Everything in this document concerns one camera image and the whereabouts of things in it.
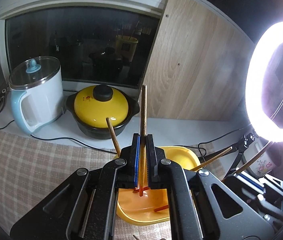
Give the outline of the yellow plastic bin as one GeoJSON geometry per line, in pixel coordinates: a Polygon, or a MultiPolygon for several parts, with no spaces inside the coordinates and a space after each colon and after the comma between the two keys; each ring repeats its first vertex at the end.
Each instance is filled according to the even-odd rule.
{"type": "MultiPolygon", "coordinates": [[[[182,146],[162,146],[165,156],[180,164],[182,168],[191,170],[200,165],[200,161],[193,151],[182,146]]],[[[170,220],[169,210],[156,209],[168,205],[165,189],[146,190],[141,197],[133,189],[120,189],[116,214],[128,224],[147,226],[170,220]]]]}

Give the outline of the red wooden chopstick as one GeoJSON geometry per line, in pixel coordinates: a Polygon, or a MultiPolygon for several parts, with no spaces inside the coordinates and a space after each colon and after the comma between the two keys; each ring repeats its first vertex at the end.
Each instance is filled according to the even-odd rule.
{"type": "Polygon", "coordinates": [[[116,150],[117,156],[120,157],[121,148],[120,148],[120,145],[119,145],[118,140],[116,138],[116,134],[115,134],[115,131],[114,131],[114,128],[113,128],[113,125],[111,123],[110,118],[106,118],[106,123],[107,123],[108,131],[110,133],[110,137],[112,139],[114,148],[116,150]]]}

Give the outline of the floral white slow cooker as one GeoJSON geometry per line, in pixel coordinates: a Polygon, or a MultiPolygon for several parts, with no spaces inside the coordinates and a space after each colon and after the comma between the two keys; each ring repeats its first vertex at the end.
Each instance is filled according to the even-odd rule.
{"type": "Polygon", "coordinates": [[[261,178],[282,164],[282,148],[274,143],[247,168],[250,175],[261,178]]]}

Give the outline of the black tripod stand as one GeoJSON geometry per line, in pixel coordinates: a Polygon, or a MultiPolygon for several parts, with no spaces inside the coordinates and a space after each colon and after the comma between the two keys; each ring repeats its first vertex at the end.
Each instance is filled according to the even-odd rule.
{"type": "MultiPolygon", "coordinates": [[[[230,135],[234,132],[237,132],[239,131],[239,129],[236,129],[236,130],[232,130],[226,134],[223,134],[222,136],[219,136],[215,139],[212,139],[210,141],[206,141],[206,142],[200,142],[197,146],[197,149],[199,150],[199,153],[201,154],[201,158],[202,159],[205,159],[205,156],[206,156],[206,153],[204,155],[202,155],[202,152],[201,152],[201,145],[204,145],[204,144],[208,144],[208,143],[211,143],[211,142],[214,142],[214,141],[217,141],[219,139],[222,139],[224,137],[226,137],[227,135],[230,135]]],[[[227,171],[227,173],[225,174],[225,177],[229,176],[230,174],[234,173],[236,168],[237,168],[237,165],[240,163],[241,159],[242,159],[242,156],[244,155],[244,152],[249,148],[249,146],[255,141],[255,139],[257,139],[257,134],[255,131],[253,132],[248,132],[247,134],[244,134],[239,141],[231,144],[231,150],[229,152],[227,152],[225,155],[227,154],[230,154],[230,153],[233,153],[233,152],[237,152],[237,155],[233,161],[233,163],[231,164],[229,170],[227,171]]]]}

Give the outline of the plaid pink table mat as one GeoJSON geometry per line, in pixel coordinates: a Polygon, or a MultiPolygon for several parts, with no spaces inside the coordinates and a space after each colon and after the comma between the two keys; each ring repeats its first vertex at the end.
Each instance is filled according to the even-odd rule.
{"type": "Polygon", "coordinates": [[[13,224],[78,168],[95,170],[114,154],[0,131],[0,227],[13,224]]]}

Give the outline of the yellow lid black pot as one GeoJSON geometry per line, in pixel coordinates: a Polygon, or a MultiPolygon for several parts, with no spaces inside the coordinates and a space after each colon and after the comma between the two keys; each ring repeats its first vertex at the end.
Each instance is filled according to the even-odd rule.
{"type": "Polygon", "coordinates": [[[101,140],[110,138],[107,118],[114,133],[120,135],[140,111],[136,100],[108,85],[86,87],[68,96],[65,106],[84,135],[101,140]]]}

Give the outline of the white blue electric kettle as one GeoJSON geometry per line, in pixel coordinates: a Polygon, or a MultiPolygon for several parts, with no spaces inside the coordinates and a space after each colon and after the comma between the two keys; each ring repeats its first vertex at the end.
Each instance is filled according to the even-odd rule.
{"type": "Polygon", "coordinates": [[[39,56],[19,64],[9,76],[11,109],[17,126],[27,135],[63,114],[60,61],[39,56]]]}

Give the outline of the light wood panel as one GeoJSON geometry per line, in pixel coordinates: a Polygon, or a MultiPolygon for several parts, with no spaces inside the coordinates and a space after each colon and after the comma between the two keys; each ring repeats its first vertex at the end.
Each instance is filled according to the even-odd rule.
{"type": "Polygon", "coordinates": [[[144,83],[150,118],[227,121],[244,96],[254,43],[197,0],[166,0],[144,83]]]}

